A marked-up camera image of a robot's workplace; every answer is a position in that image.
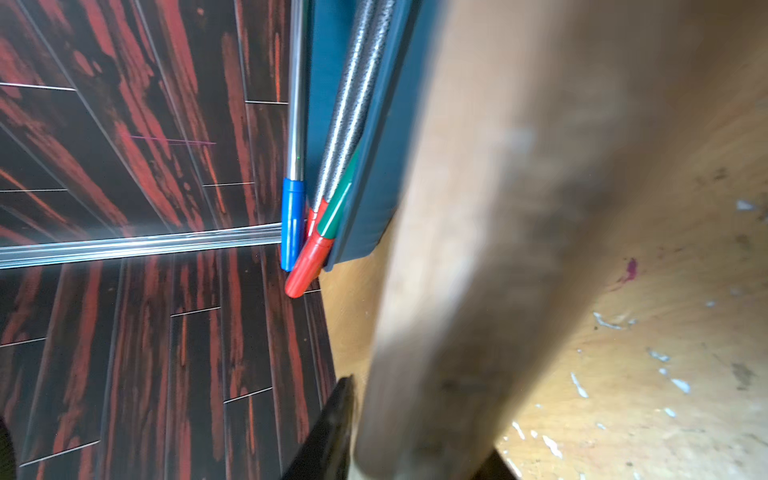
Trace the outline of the grey hoe red grip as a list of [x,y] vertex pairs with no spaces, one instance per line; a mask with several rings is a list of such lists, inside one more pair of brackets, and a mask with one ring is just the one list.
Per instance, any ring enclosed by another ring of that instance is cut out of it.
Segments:
[[309,67],[307,234],[330,203],[345,169],[348,111],[373,22],[374,1],[315,1]]
[[310,200],[309,224],[317,225],[359,141],[370,107],[396,2],[359,1],[330,125]]

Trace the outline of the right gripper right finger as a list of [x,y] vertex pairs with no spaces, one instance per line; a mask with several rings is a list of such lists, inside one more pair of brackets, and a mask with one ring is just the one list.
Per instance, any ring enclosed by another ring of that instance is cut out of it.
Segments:
[[493,450],[478,467],[472,480],[518,480],[518,476],[497,450]]

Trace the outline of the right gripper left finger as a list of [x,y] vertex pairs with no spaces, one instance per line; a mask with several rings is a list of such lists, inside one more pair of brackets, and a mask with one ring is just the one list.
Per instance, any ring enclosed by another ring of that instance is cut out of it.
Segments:
[[344,480],[348,477],[355,386],[353,376],[337,382],[319,419],[283,474],[283,480]]

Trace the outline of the wooden handle hammer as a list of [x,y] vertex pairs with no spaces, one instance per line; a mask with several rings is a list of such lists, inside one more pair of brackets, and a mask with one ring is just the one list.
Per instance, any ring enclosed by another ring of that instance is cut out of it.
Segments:
[[351,478],[481,468],[766,26],[763,1],[441,6]]

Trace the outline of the chrome hoe blue grip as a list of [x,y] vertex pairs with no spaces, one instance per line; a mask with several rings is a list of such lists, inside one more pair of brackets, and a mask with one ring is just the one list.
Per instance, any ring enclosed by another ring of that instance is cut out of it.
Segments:
[[311,2],[291,2],[287,156],[281,215],[281,267],[293,270],[305,239],[307,54]]

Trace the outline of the green handle red tip hoe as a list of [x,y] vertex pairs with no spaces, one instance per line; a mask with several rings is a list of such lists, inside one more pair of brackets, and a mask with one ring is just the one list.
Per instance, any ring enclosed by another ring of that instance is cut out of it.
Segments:
[[291,298],[302,296],[324,267],[334,245],[341,224],[342,214],[350,198],[356,173],[359,151],[356,150],[345,169],[323,215],[304,244],[294,269],[285,283],[285,293]]

